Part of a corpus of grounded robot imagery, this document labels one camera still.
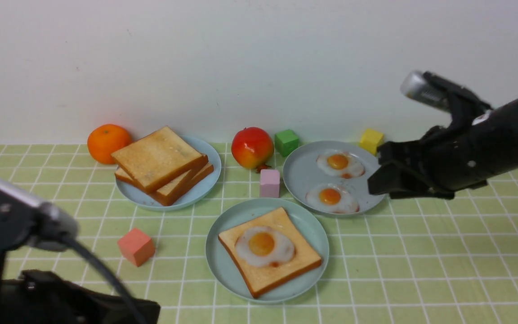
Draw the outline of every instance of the green tiled tablecloth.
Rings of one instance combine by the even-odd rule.
[[[259,176],[240,168],[227,144],[214,144],[224,169],[212,192],[179,211],[138,209],[116,189],[113,166],[85,145],[0,145],[0,177],[51,199],[80,223],[80,240],[137,297],[162,305],[161,323],[178,324],[518,324],[518,170],[454,201],[386,200],[364,217],[319,217],[331,259],[313,289],[285,304],[258,306],[218,284],[205,262],[205,236],[227,208],[259,196]],[[271,163],[282,168],[276,154]],[[292,200],[284,187],[281,197]],[[132,227],[149,234],[156,256],[136,268],[117,240]],[[53,270],[84,287],[111,287],[72,252],[22,248],[21,269]]]

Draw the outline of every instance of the block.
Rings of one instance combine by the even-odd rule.
[[[259,197],[279,198],[280,177],[278,170],[261,170],[259,178]]]
[[[299,147],[299,137],[294,131],[287,129],[275,134],[275,149],[281,156],[288,156]]]
[[[138,228],[133,228],[117,241],[122,256],[139,267],[155,254],[152,238]]]
[[[361,138],[359,146],[368,150],[371,154],[377,155],[377,148],[383,144],[383,133],[374,129],[367,129]]]

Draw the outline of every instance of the plate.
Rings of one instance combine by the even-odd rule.
[[[343,179],[325,174],[317,167],[315,160],[319,154],[331,150],[347,151],[358,158],[365,166],[365,174],[358,178]],[[289,193],[310,211],[320,215],[347,218],[362,214],[378,205],[386,195],[371,195],[367,179],[380,167],[376,156],[349,143],[338,141],[319,141],[298,147],[283,164],[283,182]],[[309,189],[321,183],[342,184],[359,203],[359,211],[352,214],[327,213],[308,205],[305,195]]]
[[[219,241],[218,235],[224,230],[265,215],[279,207],[285,209],[297,230],[321,256],[323,263],[320,267],[302,274],[255,299],[247,289],[247,285],[229,253]],[[253,303],[281,303],[302,295],[321,278],[329,262],[329,240],[321,223],[307,209],[283,199],[257,198],[234,205],[215,220],[209,234],[207,234],[205,256],[211,273],[225,289]]]
[[[185,208],[187,206],[193,205],[205,197],[211,191],[211,189],[213,189],[215,183],[217,183],[217,180],[219,180],[219,175],[221,174],[221,158],[219,157],[217,151],[209,143],[202,141],[199,138],[190,136],[181,136],[181,138],[194,149],[203,154],[207,154],[209,163],[213,164],[214,168],[210,175],[197,183],[195,187],[191,188],[191,190],[185,193],[185,195],[183,195],[181,198],[177,199],[173,205],[167,207],[161,205],[152,199],[152,197],[149,197],[134,186],[115,179],[115,183],[117,184],[117,189],[119,189],[119,192],[121,192],[121,194],[130,201],[136,203],[138,207],[157,212],[175,211],[177,209]]]

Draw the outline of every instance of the orange cube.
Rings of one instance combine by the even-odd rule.
[[[155,254],[152,238],[138,228],[133,228],[117,241],[119,250],[125,259],[135,266],[141,266]]]

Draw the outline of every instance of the toast slice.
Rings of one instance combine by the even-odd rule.
[[[210,175],[213,170],[214,166],[210,163],[205,164],[205,166],[199,170],[193,168],[173,179],[173,181],[167,183],[154,193],[148,193],[148,195],[161,205],[171,206],[175,201],[177,201],[177,199],[183,197],[183,195],[195,187],[197,183]],[[133,179],[121,168],[117,169],[115,172],[115,178],[137,187]]]
[[[295,246],[295,254],[290,261],[272,262],[267,266],[255,267],[239,256],[236,249],[237,241],[246,230],[255,226],[268,226],[289,238]],[[297,230],[283,207],[221,232],[219,241],[239,269],[253,298],[258,298],[322,264],[321,256]]]
[[[160,203],[164,206],[171,206],[177,201],[177,199],[183,197],[189,190],[191,190],[195,185],[201,180],[205,179],[206,176],[210,175],[214,170],[213,164],[207,163],[203,168],[201,168],[198,172],[193,176],[189,176],[191,178],[185,185],[179,185],[178,189],[174,190],[172,193],[168,195],[162,195],[162,190],[157,190],[154,193],[150,194],[157,203]]]
[[[203,167],[205,157],[168,126],[111,154],[135,186],[152,193],[173,179]]]

